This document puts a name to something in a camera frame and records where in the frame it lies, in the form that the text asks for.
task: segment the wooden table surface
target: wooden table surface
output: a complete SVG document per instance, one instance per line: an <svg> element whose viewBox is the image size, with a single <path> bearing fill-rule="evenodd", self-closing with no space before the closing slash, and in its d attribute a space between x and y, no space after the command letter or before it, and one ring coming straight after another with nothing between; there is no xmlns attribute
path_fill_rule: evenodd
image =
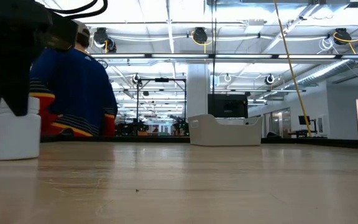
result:
<svg viewBox="0 0 358 224"><path fill-rule="evenodd" d="M0 161L7 223L358 223L358 150L43 144Z"/></svg>

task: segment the doorway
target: doorway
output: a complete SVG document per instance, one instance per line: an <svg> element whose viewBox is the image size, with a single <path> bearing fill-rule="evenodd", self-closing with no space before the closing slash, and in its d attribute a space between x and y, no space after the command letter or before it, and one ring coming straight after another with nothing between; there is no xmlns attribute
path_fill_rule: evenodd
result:
<svg viewBox="0 0 358 224"><path fill-rule="evenodd" d="M291 111L285 108L264 114L264 133L274 132L282 138L291 138Z"/></svg>

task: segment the pillar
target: pillar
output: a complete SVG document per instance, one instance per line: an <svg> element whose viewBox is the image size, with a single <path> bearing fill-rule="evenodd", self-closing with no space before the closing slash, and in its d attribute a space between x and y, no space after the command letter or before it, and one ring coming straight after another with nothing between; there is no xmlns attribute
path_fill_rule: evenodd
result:
<svg viewBox="0 0 358 224"><path fill-rule="evenodd" d="M186 118L208 114L208 64L189 64L187 72Z"/></svg>

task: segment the black monitor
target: black monitor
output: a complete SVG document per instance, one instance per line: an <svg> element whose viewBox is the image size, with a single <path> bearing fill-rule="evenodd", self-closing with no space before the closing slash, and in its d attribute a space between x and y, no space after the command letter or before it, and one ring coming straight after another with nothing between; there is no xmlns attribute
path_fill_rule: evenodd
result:
<svg viewBox="0 0 358 224"><path fill-rule="evenodd" d="M299 116L299 124L300 125L306 125L305 117L303 115Z"/></svg>
<svg viewBox="0 0 358 224"><path fill-rule="evenodd" d="M215 118L248 118L247 96L208 94L208 113Z"/></svg>

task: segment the ventilation duct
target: ventilation duct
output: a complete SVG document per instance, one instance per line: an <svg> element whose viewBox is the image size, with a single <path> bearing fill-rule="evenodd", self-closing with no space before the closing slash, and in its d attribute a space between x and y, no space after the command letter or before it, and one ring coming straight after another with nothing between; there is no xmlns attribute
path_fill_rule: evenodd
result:
<svg viewBox="0 0 358 224"><path fill-rule="evenodd" d="M346 52L346 54L353 54L352 51ZM299 85L312 85L318 82L321 82L327 78L333 77L340 72L344 72L348 70L348 67L352 67L356 64L355 60L341 60L338 62L333 62L327 65L317 66L305 73L302 73L298 76L298 84Z"/></svg>

